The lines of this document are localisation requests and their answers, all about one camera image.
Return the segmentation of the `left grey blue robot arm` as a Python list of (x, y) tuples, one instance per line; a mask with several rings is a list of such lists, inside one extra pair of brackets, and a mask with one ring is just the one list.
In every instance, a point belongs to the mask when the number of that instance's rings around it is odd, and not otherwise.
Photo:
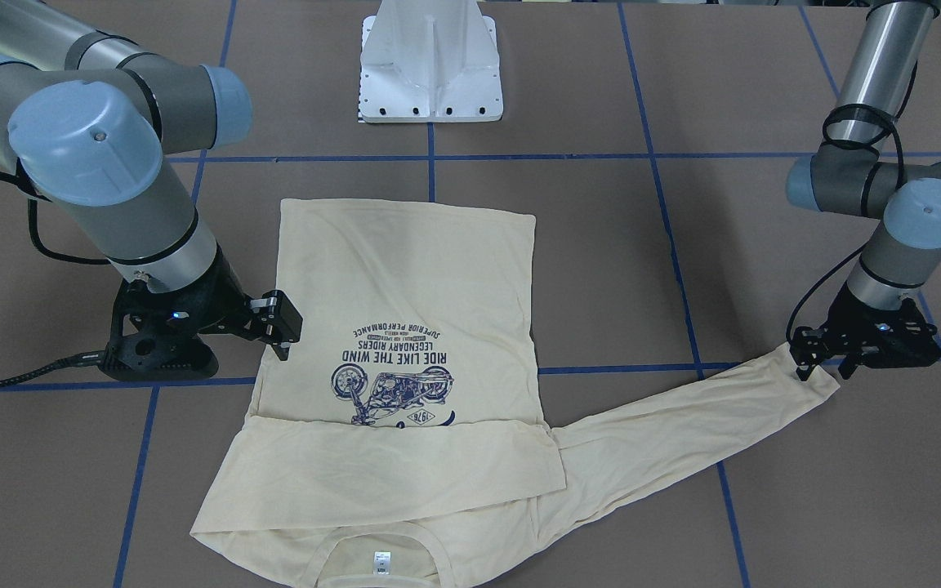
[(821, 145), (788, 172), (791, 204), (877, 222), (850, 254), (853, 269), (825, 323), (787, 323), (801, 380), (833, 358), (843, 377), (859, 366), (918, 368), (941, 360), (937, 327), (916, 301), (941, 263), (941, 161), (906, 163), (899, 133), (920, 50), (940, 11), (941, 1), (871, 4)]

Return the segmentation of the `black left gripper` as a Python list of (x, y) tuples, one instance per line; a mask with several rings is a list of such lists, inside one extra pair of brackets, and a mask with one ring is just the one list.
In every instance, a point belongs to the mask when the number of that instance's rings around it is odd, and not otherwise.
[(796, 376), (806, 382), (815, 365), (841, 357), (839, 376), (849, 380), (866, 368), (923, 368), (941, 360), (936, 325), (927, 323), (914, 299), (898, 310), (872, 308), (841, 287), (821, 327), (797, 327), (789, 338)]

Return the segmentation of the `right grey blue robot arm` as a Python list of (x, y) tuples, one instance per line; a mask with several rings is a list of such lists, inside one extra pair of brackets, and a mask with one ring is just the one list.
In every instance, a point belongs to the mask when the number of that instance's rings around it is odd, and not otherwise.
[(288, 360), (302, 317), (280, 290), (240, 286), (168, 156), (245, 139), (252, 101), (238, 75), (183, 66), (42, 1), (0, 1), (0, 181), (55, 204), (121, 283), (103, 350), (57, 359), (0, 388), (95, 366), (123, 382), (193, 380), (219, 362), (203, 336), (264, 343)]

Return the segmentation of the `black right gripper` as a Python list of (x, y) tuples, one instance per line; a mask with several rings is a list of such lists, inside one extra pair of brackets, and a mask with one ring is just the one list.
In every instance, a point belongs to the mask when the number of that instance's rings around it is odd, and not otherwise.
[(281, 290), (262, 295), (261, 320), (251, 309), (222, 250), (201, 278), (153, 293), (149, 283), (121, 283), (109, 325), (102, 372), (121, 382), (205, 379), (219, 361), (202, 335), (232, 335), (273, 344), (279, 361), (301, 340), (303, 317)]

